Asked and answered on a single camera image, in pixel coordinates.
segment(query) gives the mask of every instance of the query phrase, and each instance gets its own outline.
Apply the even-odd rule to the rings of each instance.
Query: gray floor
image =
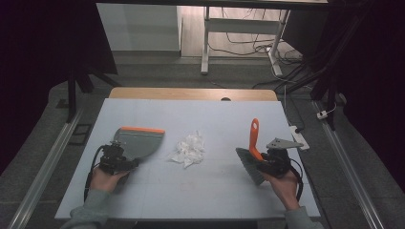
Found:
[[[213,59],[208,76],[200,75],[199,58],[178,57],[130,57],[117,56],[119,76],[112,77],[126,87],[184,87],[184,88],[226,88],[249,89],[259,82],[274,79],[268,60],[226,60]],[[284,71],[291,70],[285,66]],[[111,87],[92,77],[96,88],[91,94],[81,94],[88,101],[84,115],[78,124],[82,128],[92,126]],[[273,89],[279,82],[261,86],[258,89]],[[354,196],[336,155],[315,117],[308,89],[301,89],[286,98],[288,119],[292,124],[305,127],[303,135],[310,149],[300,152],[305,169],[311,181],[326,228],[369,228],[363,211]],[[0,228],[6,228],[40,169],[47,153],[64,125],[66,106],[61,99],[67,99],[66,84],[54,87],[50,92],[49,104],[32,134],[21,148],[17,157],[0,177]],[[353,128],[342,113],[343,104],[336,109],[336,132],[342,139],[348,154],[386,228],[405,228],[405,197],[373,149]],[[73,135],[71,143],[60,158],[56,170],[28,222],[27,228],[57,228],[63,221],[55,220],[55,211],[75,171],[83,152],[84,135]],[[107,228],[132,228],[133,222],[109,220]],[[199,222],[158,224],[142,222],[135,228],[284,228],[282,221],[259,222]]]

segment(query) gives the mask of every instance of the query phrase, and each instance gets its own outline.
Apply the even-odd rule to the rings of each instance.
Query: white power strip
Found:
[[[289,130],[291,131],[292,136],[294,137],[295,141],[298,143],[302,143],[304,146],[300,147],[301,150],[307,150],[309,149],[309,145],[307,144],[307,142],[305,141],[303,135],[301,135],[300,133],[295,133],[295,130],[297,129],[296,126],[290,126]]]

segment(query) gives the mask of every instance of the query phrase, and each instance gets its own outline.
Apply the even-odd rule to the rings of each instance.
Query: metal bracket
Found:
[[[280,138],[274,138],[270,143],[267,144],[268,149],[289,149],[304,146],[302,143],[297,143],[294,141],[283,140]]]

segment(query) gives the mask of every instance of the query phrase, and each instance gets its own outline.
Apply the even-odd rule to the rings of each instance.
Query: floor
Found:
[[[204,8],[181,7],[181,13],[183,22],[181,34],[181,56],[202,56]],[[279,10],[263,9],[210,8],[209,10],[210,18],[276,21],[279,18],[279,14]],[[260,48],[261,46],[272,44],[273,39],[274,35],[211,32],[208,39],[208,44],[212,48],[209,51],[209,56],[268,58],[264,49],[258,49],[258,47]],[[281,43],[279,50],[281,52],[286,52],[293,50],[293,48],[286,43]],[[297,55],[299,55],[298,52],[290,52],[288,57],[295,57]]]

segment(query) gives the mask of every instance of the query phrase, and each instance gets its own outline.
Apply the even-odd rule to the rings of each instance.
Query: black curtain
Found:
[[[405,191],[404,14],[400,3],[374,2],[340,59],[338,88],[349,121]]]
[[[117,73],[95,2],[1,2],[1,172],[42,115],[50,89],[81,66]]]

